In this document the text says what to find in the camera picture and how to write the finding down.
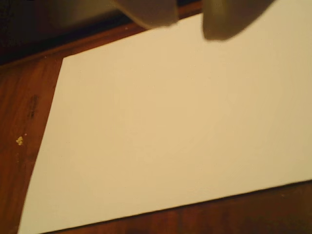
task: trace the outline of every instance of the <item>dark stain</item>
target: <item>dark stain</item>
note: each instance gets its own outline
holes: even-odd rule
[[[31,98],[30,98],[30,104],[29,104],[29,114],[28,116],[33,119],[35,117],[35,113],[36,113],[36,108],[37,108],[37,105],[38,105],[38,95],[33,95]]]

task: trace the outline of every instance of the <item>white paper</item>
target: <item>white paper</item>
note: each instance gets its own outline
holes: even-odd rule
[[[312,2],[207,42],[201,16],[65,58],[19,233],[312,179]]]

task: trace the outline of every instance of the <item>wooden surface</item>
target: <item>wooden surface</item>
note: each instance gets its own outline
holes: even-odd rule
[[[181,18],[200,9],[200,3],[182,7]],[[0,67],[0,234],[14,234],[18,230],[63,57],[142,31],[133,23],[124,25]],[[16,142],[19,137],[23,138],[22,145]],[[312,182],[61,233],[311,234]]]

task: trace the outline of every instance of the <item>wooden table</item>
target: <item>wooden table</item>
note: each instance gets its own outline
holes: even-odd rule
[[[180,17],[200,9],[199,2],[183,6]],[[0,67],[0,234],[18,230],[62,59],[143,31],[130,23]],[[312,181],[60,233],[312,234]]]

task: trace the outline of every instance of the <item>paper sheet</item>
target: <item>paper sheet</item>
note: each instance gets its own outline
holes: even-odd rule
[[[64,59],[19,233],[312,179],[312,1],[225,43],[201,16]]]

